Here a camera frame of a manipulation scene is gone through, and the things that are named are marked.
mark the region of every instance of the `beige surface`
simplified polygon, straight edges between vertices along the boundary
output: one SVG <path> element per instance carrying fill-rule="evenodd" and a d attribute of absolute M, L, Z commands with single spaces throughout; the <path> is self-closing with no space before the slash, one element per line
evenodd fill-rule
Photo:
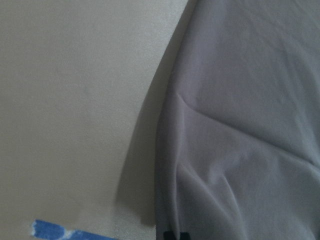
<path fill-rule="evenodd" d="M 0 0 L 1 240 L 34 219 L 154 239 L 162 56 L 186 3 Z"/>

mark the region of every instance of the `cloth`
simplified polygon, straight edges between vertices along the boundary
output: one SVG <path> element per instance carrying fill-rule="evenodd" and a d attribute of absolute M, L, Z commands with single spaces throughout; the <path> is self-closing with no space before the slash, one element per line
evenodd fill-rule
<path fill-rule="evenodd" d="M 157 240 L 320 238 L 319 13 L 198 1 L 158 122 Z"/>

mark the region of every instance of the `gray garment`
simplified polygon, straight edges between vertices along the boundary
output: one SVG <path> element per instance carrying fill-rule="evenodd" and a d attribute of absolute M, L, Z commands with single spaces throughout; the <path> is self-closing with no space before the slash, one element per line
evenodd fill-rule
<path fill-rule="evenodd" d="M 320 1 L 199 0 L 156 139 L 156 232 L 320 237 Z"/>

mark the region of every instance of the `white spot on blue tape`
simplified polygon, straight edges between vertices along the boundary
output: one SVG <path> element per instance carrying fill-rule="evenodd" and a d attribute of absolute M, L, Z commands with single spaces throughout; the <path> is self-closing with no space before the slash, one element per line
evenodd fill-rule
<path fill-rule="evenodd" d="M 42 220 L 35 220 L 32 224 L 32 236 L 46 240 L 115 240 L 87 231 L 68 231 L 63 226 Z"/>

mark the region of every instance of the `blue tape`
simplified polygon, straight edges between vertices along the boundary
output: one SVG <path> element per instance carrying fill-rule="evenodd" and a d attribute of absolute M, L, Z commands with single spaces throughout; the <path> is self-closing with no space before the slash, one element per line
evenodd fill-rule
<path fill-rule="evenodd" d="M 114 238 L 97 235 L 87 231 L 68 231 L 63 226 L 42 220 L 35 220 L 32 224 L 32 235 L 46 240 L 115 240 Z"/>

